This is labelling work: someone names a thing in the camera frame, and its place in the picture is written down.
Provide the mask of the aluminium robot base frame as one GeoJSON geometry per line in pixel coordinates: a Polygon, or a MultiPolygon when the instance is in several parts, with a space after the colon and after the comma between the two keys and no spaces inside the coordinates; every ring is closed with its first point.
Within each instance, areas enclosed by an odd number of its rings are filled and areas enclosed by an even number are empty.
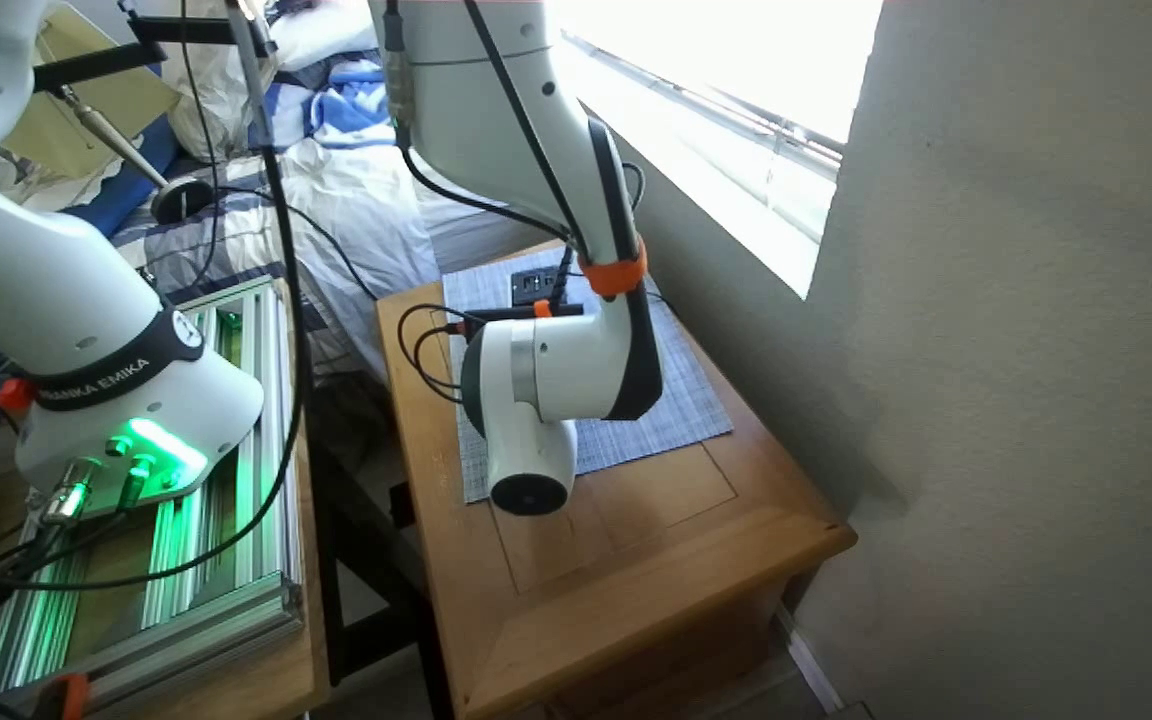
{"type": "Polygon", "coordinates": [[[0,605],[0,702],[83,673],[97,709],[134,706],[299,626],[299,397],[284,290],[250,279],[186,318],[263,384],[263,412],[200,489],[119,511],[91,545],[59,545],[0,605]]]}

